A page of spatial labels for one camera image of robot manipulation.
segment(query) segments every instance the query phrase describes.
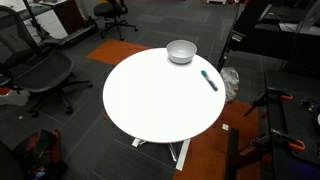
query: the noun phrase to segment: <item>floor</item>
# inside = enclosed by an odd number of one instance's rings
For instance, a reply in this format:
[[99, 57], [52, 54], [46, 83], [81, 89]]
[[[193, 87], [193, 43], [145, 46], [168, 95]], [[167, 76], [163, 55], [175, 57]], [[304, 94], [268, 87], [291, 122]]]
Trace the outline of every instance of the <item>floor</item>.
[[[236, 16], [237, 5], [207, 4], [201, 0], [130, 0], [127, 1], [130, 24], [139, 31], [122, 28], [125, 41], [153, 48], [165, 47], [170, 41], [185, 39], [198, 47], [197, 54], [217, 65], [224, 43]], [[103, 19], [97, 23], [102, 29]], [[119, 39], [115, 29], [104, 39], [98, 34], [63, 51], [76, 63], [75, 80], [90, 79], [94, 87], [78, 85], [65, 91], [73, 106], [72, 115], [57, 95], [43, 103], [40, 116], [32, 118], [26, 107], [2, 105], [0, 140], [9, 148], [41, 129], [61, 132], [61, 151], [69, 166], [64, 179], [172, 179], [175, 164], [165, 145], [131, 146], [133, 138], [104, 118], [103, 84], [112, 66], [86, 58], [109, 38]], [[281, 61], [244, 52], [231, 52], [225, 67], [239, 74], [237, 100], [249, 103], [263, 90], [263, 72], [278, 70]]]

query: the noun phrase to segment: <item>black bag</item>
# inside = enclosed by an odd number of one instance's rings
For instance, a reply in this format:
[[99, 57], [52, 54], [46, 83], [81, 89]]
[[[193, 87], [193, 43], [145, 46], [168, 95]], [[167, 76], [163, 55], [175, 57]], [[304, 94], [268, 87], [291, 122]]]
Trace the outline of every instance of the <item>black bag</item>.
[[34, 133], [13, 150], [28, 180], [61, 178], [67, 165], [60, 153], [60, 134], [41, 130]]

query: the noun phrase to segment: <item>white bowl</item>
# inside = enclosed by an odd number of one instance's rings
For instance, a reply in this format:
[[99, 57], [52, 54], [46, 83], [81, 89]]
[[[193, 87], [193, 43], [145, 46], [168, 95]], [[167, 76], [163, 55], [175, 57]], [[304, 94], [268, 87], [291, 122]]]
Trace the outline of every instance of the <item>white bowl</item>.
[[192, 42], [176, 40], [167, 45], [167, 51], [171, 61], [177, 64], [186, 64], [192, 61], [197, 52], [197, 47]]

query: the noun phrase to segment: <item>office chair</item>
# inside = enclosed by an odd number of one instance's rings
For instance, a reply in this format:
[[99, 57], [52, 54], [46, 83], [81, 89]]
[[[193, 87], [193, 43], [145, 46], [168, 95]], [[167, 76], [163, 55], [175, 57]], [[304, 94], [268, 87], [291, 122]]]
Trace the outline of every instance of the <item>office chair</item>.
[[104, 38], [103, 33], [107, 30], [116, 27], [118, 33], [120, 35], [120, 40], [123, 41], [124, 38], [122, 37], [121, 31], [119, 26], [126, 26], [126, 27], [133, 27], [134, 31], [138, 31], [138, 28], [134, 25], [130, 25], [126, 22], [126, 20], [118, 21], [117, 17], [120, 17], [123, 14], [128, 13], [128, 8], [124, 4], [124, 0], [107, 0], [108, 2], [98, 4], [94, 7], [94, 15], [95, 16], [102, 16], [104, 19], [113, 18], [114, 22], [106, 22], [105, 26], [106, 29], [100, 32], [100, 37]]
[[37, 107], [49, 94], [57, 92], [66, 106], [66, 113], [73, 109], [62, 88], [89, 80], [69, 81], [73, 76], [74, 62], [57, 50], [44, 53], [35, 43], [19, 14], [0, 6], [0, 87], [26, 90], [31, 93], [28, 109], [32, 117], [39, 115]]

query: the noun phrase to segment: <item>marker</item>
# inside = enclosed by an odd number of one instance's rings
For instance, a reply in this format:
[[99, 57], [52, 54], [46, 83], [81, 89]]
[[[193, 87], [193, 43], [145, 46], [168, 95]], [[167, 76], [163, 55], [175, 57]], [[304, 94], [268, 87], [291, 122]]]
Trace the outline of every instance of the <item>marker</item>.
[[214, 82], [211, 80], [211, 78], [208, 76], [207, 72], [205, 70], [201, 71], [201, 74], [203, 75], [204, 78], [209, 82], [213, 90], [218, 91], [218, 87], [214, 84]]

